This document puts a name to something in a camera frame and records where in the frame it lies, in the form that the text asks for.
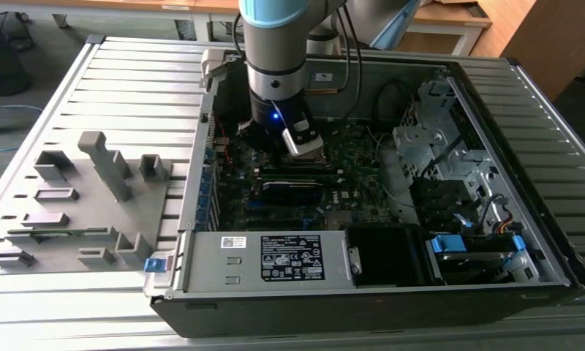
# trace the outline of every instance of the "wooden desk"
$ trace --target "wooden desk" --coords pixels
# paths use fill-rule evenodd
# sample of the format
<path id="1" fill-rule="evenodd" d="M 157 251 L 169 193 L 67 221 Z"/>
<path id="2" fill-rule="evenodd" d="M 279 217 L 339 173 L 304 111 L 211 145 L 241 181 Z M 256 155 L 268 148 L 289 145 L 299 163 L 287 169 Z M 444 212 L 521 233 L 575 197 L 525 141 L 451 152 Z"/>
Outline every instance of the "wooden desk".
<path id="1" fill-rule="evenodd" d="M 197 40 L 205 42 L 212 39 L 211 23 L 235 20 L 239 0 L 0 0 L 0 11 L 193 20 Z M 468 55 L 491 24 L 488 18 L 472 17 L 460 4 L 433 3 L 419 8 L 408 32 L 459 37 L 452 54 Z"/>

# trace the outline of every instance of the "power supply label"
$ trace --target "power supply label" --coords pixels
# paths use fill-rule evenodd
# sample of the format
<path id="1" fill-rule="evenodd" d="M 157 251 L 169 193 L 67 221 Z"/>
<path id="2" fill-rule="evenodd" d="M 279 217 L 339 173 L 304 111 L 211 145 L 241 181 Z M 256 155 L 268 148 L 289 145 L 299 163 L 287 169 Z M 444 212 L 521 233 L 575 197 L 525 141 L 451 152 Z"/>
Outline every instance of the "power supply label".
<path id="1" fill-rule="evenodd" d="M 260 254 L 265 282 L 325 280 L 320 235 L 263 236 Z"/>

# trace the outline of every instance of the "motherboard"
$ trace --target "motherboard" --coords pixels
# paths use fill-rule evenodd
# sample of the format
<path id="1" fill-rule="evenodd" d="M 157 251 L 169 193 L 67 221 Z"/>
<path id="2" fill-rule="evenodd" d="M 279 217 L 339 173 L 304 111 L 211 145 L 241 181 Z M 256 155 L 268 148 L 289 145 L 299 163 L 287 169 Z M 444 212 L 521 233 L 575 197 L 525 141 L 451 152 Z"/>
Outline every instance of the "motherboard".
<path id="1" fill-rule="evenodd" d="M 324 139 L 321 149 L 293 159 L 260 153 L 227 135 L 217 138 L 220 230 L 339 230 L 352 222 L 395 220 L 379 140 L 367 124 L 341 124 Z M 391 146 L 388 138 L 384 144 Z"/>

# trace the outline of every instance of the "floor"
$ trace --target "floor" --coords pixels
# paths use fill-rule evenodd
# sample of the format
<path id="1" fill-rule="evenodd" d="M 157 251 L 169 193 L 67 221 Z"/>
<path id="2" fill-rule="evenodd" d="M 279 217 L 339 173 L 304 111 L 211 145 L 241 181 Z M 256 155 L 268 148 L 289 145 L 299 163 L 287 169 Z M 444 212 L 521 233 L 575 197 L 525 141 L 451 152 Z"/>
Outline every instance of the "floor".
<path id="1" fill-rule="evenodd" d="M 33 86 L 24 93 L 0 98 L 0 105 L 33 105 L 44 108 L 69 70 L 72 61 L 91 34 L 113 37 L 179 39 L 172 20 L 68 17 L 71 28 L 59 29 L 51 15 L 31 16 L 28 28 L 36 48 L 20 54 L 24 67 L 33 77 Z M 223 25 L 215 26 L 217 39 L 227 39 Z M 33 110 L 0 110 L 0 148 L 17 147 L 37 118 Z M 15 151 L 0 152 L 0 175 L 15 155 Z"/>

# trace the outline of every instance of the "black cable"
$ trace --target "black cable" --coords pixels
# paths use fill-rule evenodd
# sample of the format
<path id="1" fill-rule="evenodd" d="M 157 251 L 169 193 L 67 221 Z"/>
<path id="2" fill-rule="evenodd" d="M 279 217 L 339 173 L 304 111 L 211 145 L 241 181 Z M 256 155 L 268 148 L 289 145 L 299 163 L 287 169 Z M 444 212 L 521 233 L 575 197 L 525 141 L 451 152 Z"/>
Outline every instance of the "black cable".
<path id="1" fill-rule="evenodd" d="M 420 176 L 424 177 L 427 172 L 431 171 L 431 169 L 433 168 L 435 165 L 437 165 L 440 162 L 443 162 L 445 160 L 447 157 L 449 157 L 451 151 L 453 151 L 453 149 L 457 147 L 457 145 L 463 142 L 464 137 L 460 135 L 449 144 L 449 146 L 447 146 L 445 150 L 439 154 L 439 157 L 436 157 L 429 164 L 427 165 L 427 167 L 424 168 L 423 172 L 420 173 Z"/>
<path id="2" fill-rule="evenodd" d="M 349 38 L 347 35 L 347 28 L 344 27 L 343 15 L 340 14 L 340 9 L 336 10 L 336 15 L 339 16 L 340 28 L 343 29 L 344 35 L 344 47 L 347 48 L 347 75 L 344 76 L 344 84 L 343 87 L 339 88 L 339 93 L 344 91 L 347 86 L 349 85 L 349 77 L 351 77 L 351 51 L 349 51 Z"/>
<path id="3" fill-rule="evenodd" d="M 245 53 L 241 50 L 241 45 L 239 44 L 239 36 L 236 34 L 236 30 L 239 28 L 239 22 L 241 21 L 243 15 L 239 13 L 236 15 L 235 24 L 232 24 L 232 40 L 235 41 L 236 52 L 241 56 L 243 60 L 247 60 Z"/>
<path id="4" fill-rule="evenodd" d="M 492 194 L 489 199 L 485 201 L 484 208 L 483 208 L 483 211 L 481 211 L 481 216 L 479 217 L 477 227 L 475 228 L 476 230 L 480 230 L 483 228 L 484 221 L 485 221 L 485 216 L 488 216 L 489 206 L 492 205 L 493 201 L 499 197 L 505 197 L 505 195 L 503 195 L 503 194 L 500 194 L 497 192 L 497 193 Z"/>
<path id="5" fill-rule="evenodd" d="M 357 56 L 359 56 L 359 82 L 357 82 L 356 92 L 355 92 L 355 102 L 353 102 L 353 105 L 351 106 L 349 111 L 343 116 L 343 121 L 345 121 L 349 118 L 349 115 L 353 113 L 353 110 L 355 110 L 355 108 L 357 107 L 357 105 L 360 103 L 360 94 L 361 94 L 361 51 L 360 51 L 359 35 L 355 33 L 353 21 L 351 20 L 351 14 L 349 14 L 349 9 L 347 8 L 347 5 L 343 6 L 343 11 L 344 11 L 344 17 L 347 18 L 347 22 L 349 24 L 351 36 L 353 37 L 353 41 L 355 41 L 355 51 L 356 51 Z"/>
<path id="6" fill-rule="evenodd" d="M 388 86 L 395 86 L 399 90 L 399 93 L 408 94 L 409 96 L 409 103 L 413 104 L 415 96 L 412 94 L 412 89 L 409 88 L 409 85 L 407 82 L 400 80 L 399 78 L 392 78 L 388 82 L 385 82 L 380 88 L 377 89 L 373 97 L 372 97 L 372 112 L 371 112 L 371 121 L 379 122 L 380 121 L 380 100 L 381 96 L 384 95 L 384 92 L 388 88 Z"/>

